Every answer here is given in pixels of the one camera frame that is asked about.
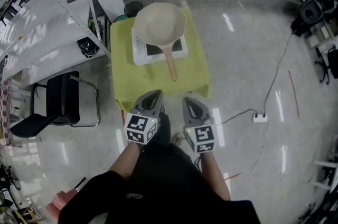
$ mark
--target electrical outlet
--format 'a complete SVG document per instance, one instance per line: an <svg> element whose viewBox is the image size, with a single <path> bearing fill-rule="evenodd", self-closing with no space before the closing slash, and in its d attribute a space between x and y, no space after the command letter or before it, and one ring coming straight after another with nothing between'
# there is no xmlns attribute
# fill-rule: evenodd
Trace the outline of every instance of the electrical outlet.
<svg viewBox="0 0 338 224"><path fill-rule="evenodd" d="M257 114L253 116L254 123L266 123L268 122L268 115Z"/></svg>

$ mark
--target shelf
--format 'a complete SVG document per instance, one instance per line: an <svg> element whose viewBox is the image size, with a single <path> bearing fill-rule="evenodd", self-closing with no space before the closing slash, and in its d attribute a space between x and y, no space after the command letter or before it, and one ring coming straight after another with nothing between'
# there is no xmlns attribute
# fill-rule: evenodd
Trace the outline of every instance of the shelf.
<svg viewBox="0 0 338 224"><path fill-rule="evenodd" d="M81 20L87 24L89 0L77 0L70 4ZM59 14L46 23L38 25L18 40L8 53L2 81L11 78L36 60L54 50L86 37L67 13Z"/></svg>
<svg viewBox="0 0 338 224"><path fill-rule="evenodd" d="M0 61L19 42L18 38L29 34L37 26L54 16L64 13L55 0L30 0L12 18L0 35Z"/></svg>
<svg viewBox="0 0 338 224"><path fill-rule="evenodd" d="M101 22L104 32L108 33L109 28L106 30L105 18L100 16L97 20ZM88 59L81 53L77 42L71 43L58 50L54 50L42 58L39 58L34 63L23 69L21 75L21 86L22 88L27 87L62 70L103 55L105 55L105 53L100 49L93 57Z"/></svg>

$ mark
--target yellow-green tablecloth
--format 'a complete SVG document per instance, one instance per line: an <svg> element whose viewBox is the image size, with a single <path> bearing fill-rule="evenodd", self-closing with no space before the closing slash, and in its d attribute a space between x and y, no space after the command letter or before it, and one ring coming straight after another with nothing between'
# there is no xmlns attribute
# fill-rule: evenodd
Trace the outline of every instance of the yellow-green tablecloth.
<svg viewBox="0 0 338 224"><path fill-rule="evenodd" d="M133 63L132 27L135 18L113 23L110 27L112 79L117 105L130 112L138 97L160 89L164 96L175 97L188 91L210 96L210 74L200 39L189 9L181 9L186 17L185 40L188 56L175 59L178 81L173 82L167 62L144 66Z"/></svg>

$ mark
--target cable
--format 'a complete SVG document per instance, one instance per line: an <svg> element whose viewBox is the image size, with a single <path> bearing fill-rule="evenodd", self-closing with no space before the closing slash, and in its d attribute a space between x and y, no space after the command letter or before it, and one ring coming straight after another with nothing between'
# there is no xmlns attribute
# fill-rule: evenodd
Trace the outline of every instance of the cable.
<svg viewBox="0 0 338 224"><path fill-rule="evenodd" d="M244 114L244 113L247 113L248 111L254 111L254 112L256 113L255 115L258 115L258 112L257 112L255 109L249 108L249 109L247 109L246 111L243 111L243 112L241 112L241 113L239 113L239 114L237 114L237 115L235 115L235 116L233 116L233 117L227 119L226 121L224 121L224 122L222 122L222 123L220 123L220 124L217 124L216 126L219 126L219 125L222 125L222 124L226 124L228 121L230 121L230 120L232 120L232 119L235 119L235 118L238 117L239 115L242 115L242 114Z"/></svg>
<svg viewBox="0 0 338 224"><path fill-rule="evenodd" d="M197 167L199 172L202 173L201 168L200 168L200 162L201 162L201 155L196 158L196 160L194 161L194 165Z"/></svg>
<svg viewBox="0 0 338 224"><path fill-rule="evenodd" d="M297 108L297 118L299 119L299 108L298 108L298 102L297 102L297 97L296 97L296 90L295 90L295 85L294 85L294 82L292 80L292 76L291 76L290 71L289 71L289 76L290 76L291 85L292 85L292 89L294 91L294 96L295 96L295 102L296 102L296 108Z"/></svg>
<svg viewBox="0 0 338 224"><path fill-rule="evenodd" d="M283 55L281 56L281 58L280 58L280 60L279 60L279 63L277 64L277 69L276 69L275 77L274 77L274 79L273 79L273 81L272 81L272 83L271 83L271 86L270 86L270 89L269 89L269 91L268 91L268 94L267 94L266 97L265 97L264 104L263 104L263 111L262 111L262 113L263 113L264 116L265 116L265 104L266 104L266 102L268 101L269 94L270 94L270 92L271 92L271 89L273 88L273 85L274 85L274 83L275 83L275 80L276 80L276 77L277 77L277 74L278 74L279 65L280 65L281 61L283 60L283 58L284 58L284 55L285 55L285 53L286 53L286 49L287 49L287 47L289 46L290 38L291 38L292 35L293 35L293 33L290 34L290 36L289 36L289 38L288 38L288 40L287 40L287 43L286 43L286 46L285 46Z"/></svg>
<svg viewBox="0 0 338 224"><path fill-rule="evenodd" d="M251 170L249 171L249 173L248 173L248 175L246 176L245 180L243 181L243 184L242 184L242 185L240 186L240 188L238 189L236 195L233 197L233 200L235 200L235 198L237 197L237 195L239 194L239 192L241 191L241 189L242 189L243 186L245 185L245 183L246 183L247 179L249 178L251 172L255 169L255 167L256 167L256 166L258 165L258 163L260 162L261 157L262 157L262 155L263 155L263 150L265 149L265 137L266 137L266 134L268 133L268 131L269 131L269 124L268 124L268 126L267 126L267 128L266 128L266 131L265 131L264 135L263 135L263 145L262 145L262 147L259 149L259 151L260 151L259 157L258 157L256 163L253 165L253 167L252 167Z"/></svg>

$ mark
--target ladle handle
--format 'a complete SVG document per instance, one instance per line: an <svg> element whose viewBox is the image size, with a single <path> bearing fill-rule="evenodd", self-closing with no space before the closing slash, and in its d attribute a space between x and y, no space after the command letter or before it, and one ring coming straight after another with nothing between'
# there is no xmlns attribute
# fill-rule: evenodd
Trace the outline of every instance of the ladle handle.
<svg viewBox="0 0 338 224"><path fill-rule="evenodd" d="M173 81L176 81L179 77L178 77L177 71L176 71L176 66L175 66L175 62L174 62L174 58L173 58L172 47L170 47L170 48L164 48L163 49L163 53L165 54L165 56L167 58L167 63L168 63L168 67L169 67L170 76L171 76L171 78L172 78Z"/></svg>

